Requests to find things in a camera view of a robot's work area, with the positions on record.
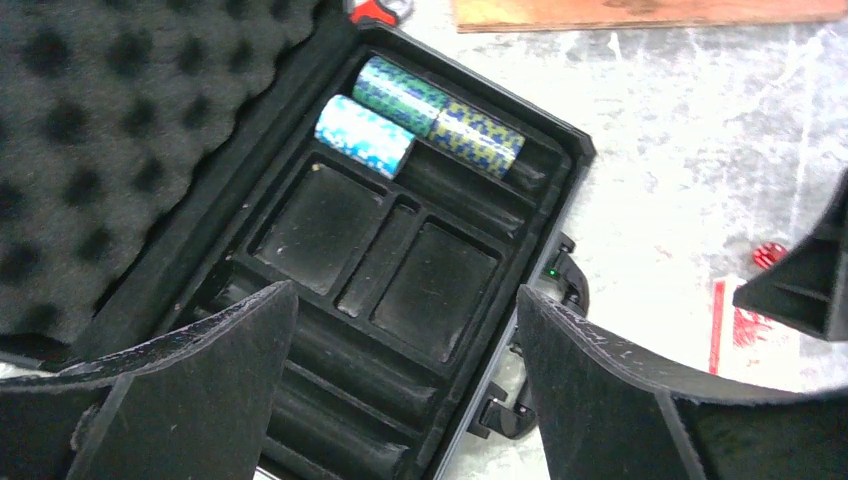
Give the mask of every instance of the wooden board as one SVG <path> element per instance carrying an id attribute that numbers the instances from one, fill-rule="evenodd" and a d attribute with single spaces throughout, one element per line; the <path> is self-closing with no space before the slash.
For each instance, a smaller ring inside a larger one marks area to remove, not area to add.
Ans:
<path id="1" fill-rule="evenodd" d="M 453 0 L 460 32 L 816 22 L 848 0 Z"/>

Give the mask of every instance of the marble surface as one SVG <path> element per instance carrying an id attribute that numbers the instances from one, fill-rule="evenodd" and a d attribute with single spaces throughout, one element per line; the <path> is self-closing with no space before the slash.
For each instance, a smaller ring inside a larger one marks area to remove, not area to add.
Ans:
<path id="1" fill-rule="evenodd" d="M 848 167 L 848 22 L 458 34 L 450 0 L 403 30 L 592 135 L 598 157 L 564 230 L 589 319 L 705 369 L 711 287 L 750 252 L 800 240 Z M 805 390 L 848 383 L 848 347 L 802 339 Z M 497 377 L 513 391 L 523 367 Z M 538 431 L 466 435 L 448 479 L 544 479 Z"/>

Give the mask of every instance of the stack of poker chips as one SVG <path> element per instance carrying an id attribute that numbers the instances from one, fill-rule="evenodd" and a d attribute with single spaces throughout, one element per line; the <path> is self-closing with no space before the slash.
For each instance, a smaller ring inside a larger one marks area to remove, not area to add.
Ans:
<path id="1" fill-rule="evenodd" d="M 382 57 L 365 63 L 352 97 L 330 99 L 315 137 L 389 179 L 416 136 L 496 178 L 524 145 L 519 133 Z"/>
<path id="2" fill-rule="evenodd" d="M 392 180 L 415 135 L 350 98 L 336 95 L 318 117 L 315 138 Z"/>
<path id="3" fill-rule="evenodd" d="M 365 63 L 353 98 L 433 146 L 503 178 L 524 137 L 382 57 Z"/>

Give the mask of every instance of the black case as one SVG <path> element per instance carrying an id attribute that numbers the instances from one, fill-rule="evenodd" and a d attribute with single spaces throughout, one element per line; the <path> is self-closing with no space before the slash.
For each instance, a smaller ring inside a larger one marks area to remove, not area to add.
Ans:
<path id="1" fill-rule="evenodd" d="M 324 104 L 375 54 L 525 135 L 507 176 L 417 141 L 389 181 L 315 140 Z M 93 360 L 291 279 L 299 318 L 262 468 L 440 476 L 512 336 L 518 287 L 558 248 L 589 136 L 394 29 L 353 25 L 338 2 L 239 119 L 73 356 L 44 349 L 30 366 Z"/>

